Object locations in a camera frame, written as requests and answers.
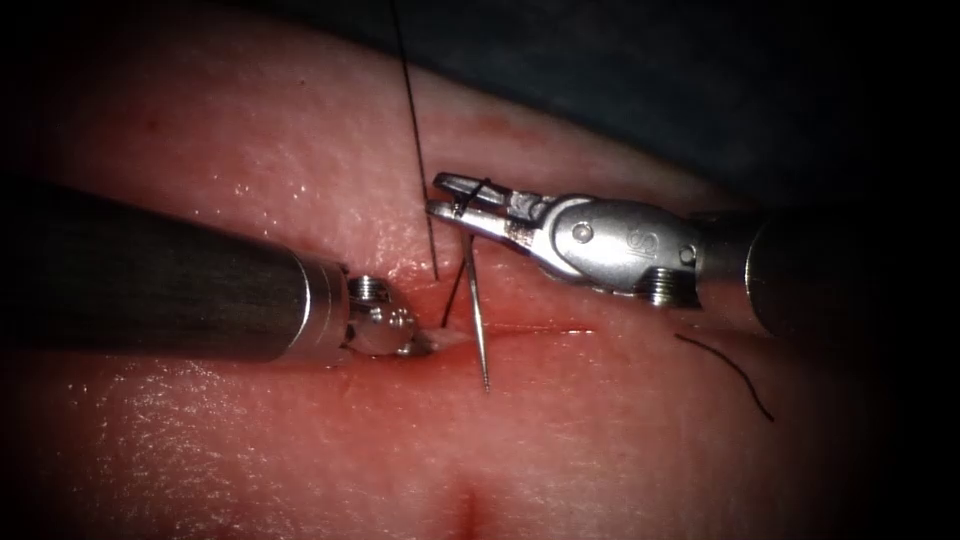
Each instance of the screw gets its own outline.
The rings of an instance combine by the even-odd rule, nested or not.
[[[573,239],[578,243],[586,244],[593,240],[593,229],[587,223],[577,223],[573,226]]]
[[[680,262],[683,264],[693,264],[697,260],[697,252],[693,246],[683,246],[680,248]]]

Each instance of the surgical instrument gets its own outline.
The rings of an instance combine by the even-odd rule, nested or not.
[[[429,352],[409,303],[336,261],[33,179],[8,182],[6,347],[347,361]]]
[[[868,341],[876,332],[867,220],[856,208],[682,218],[629,200],[546,196],[440,173],[427,213],[537,260],[552,277],[668,308],[702,327],[791,340]]]

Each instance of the skin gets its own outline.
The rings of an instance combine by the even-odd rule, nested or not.
[[[438,326],[459,238],[435,224],[435,282],[396,59],[225,9],[105,26],[44,57],[67,60],[22,96],[8,168],[388,277]],[[573,125],[411,77],[428,179],[681,215],[748,204]],[[884,441],[870,377],[551,281],[491,242],[476,251],[490,395],[466,287],[449,346],[418,361],[22,356],[5,377],[6,461],[24,506],[43,511],[20,519],[98,538],[357,539],[759,538],[855,521]],[[776,422],[677,331],[734,358]]]

